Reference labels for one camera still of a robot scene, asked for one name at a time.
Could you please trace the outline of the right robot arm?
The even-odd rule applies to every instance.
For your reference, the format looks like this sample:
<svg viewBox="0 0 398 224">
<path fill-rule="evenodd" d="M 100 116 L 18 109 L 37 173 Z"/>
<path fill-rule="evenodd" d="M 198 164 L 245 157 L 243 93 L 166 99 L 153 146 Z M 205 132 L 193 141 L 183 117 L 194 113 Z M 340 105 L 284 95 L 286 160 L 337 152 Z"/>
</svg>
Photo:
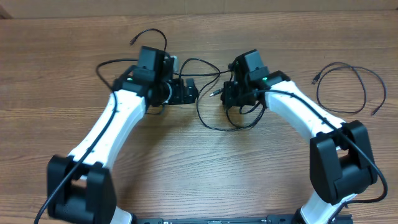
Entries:
<svg viewBox="0 0 398 224">
<path fill-rule="evenodd" d="M 377 182 L 368 131 L 359 121 L 345 122 L 305 96 L 285 73 L 270 72 L 254 49 L 229 65 L 221 100 L 233 106 L 263 107 L 283 117 L 310 146 L 310 181 L 314 192 L 281 223 L 343 223 L 341 209 Z"/>
</svg>

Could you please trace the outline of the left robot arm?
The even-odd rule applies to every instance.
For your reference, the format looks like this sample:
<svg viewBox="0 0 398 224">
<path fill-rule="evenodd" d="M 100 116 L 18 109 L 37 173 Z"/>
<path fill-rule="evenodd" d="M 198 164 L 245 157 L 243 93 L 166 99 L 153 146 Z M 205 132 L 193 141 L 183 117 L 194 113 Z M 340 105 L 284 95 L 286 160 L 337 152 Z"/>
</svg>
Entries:
<svg viewBox="0 0 398 224">
<path fill-rule="evenodd" d="M 136 223 L 117 206 L 111 171 L 133 127 L 149 107 L 191 104 L 198 90 L 193 79 L 174 78 L 178 59 L 142 47 L 137 59 L 110 85 L 108 103 L 68 156 L 54 155 L 47 166 L 47 200 L 39 215 L 70 223 Z"/>
</svg>

